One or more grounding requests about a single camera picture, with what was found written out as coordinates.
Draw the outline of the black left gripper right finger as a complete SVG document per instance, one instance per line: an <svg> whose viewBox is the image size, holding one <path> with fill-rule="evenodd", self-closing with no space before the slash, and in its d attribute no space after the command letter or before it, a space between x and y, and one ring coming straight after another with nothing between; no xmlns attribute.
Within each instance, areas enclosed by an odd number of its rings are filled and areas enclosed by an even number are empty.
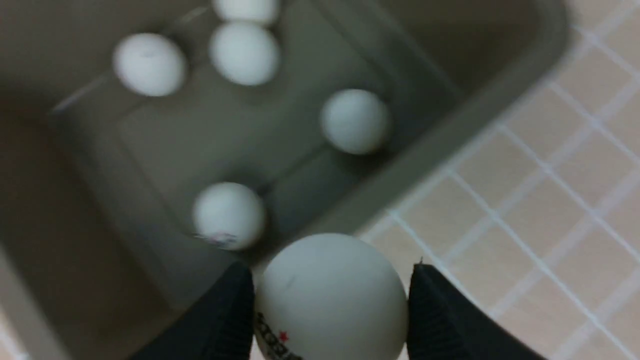
<svg viewBox="0 0 640 360"><path fill-rule="evenodd" d="M410 360L544 358L474 305L434 265L413 265L407 304Z"/></svg>

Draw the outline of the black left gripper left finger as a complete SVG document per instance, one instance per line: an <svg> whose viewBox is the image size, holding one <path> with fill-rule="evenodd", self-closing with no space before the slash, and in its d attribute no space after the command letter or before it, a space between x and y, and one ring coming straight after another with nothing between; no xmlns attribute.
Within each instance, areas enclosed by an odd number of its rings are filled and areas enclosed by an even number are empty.
<svg viewBox="0 0 640 360"><path fill-rule="evenodd" d="M131 360L248 360L255 288L249 267L231 264L167 330Z"/></svg>

